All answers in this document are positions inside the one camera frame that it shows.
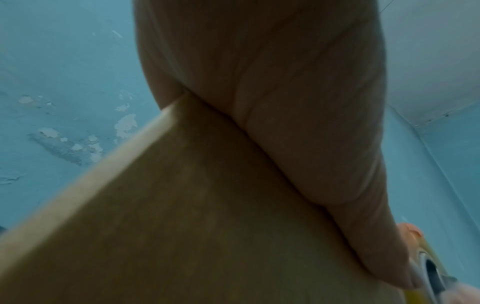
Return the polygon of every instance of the skin fold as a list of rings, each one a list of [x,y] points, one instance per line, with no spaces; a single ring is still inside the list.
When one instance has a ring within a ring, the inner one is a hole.
[[[134,10],[161,108],[188,89],[231,117],[329,211],[368,271],[421,285],[388,204],[376,1],[134,0]]]

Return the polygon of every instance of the white ceiling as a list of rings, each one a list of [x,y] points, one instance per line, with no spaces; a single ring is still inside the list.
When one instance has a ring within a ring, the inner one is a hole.
[[[378,0],[388,102],[422,125],[480,101],[480,0]]]

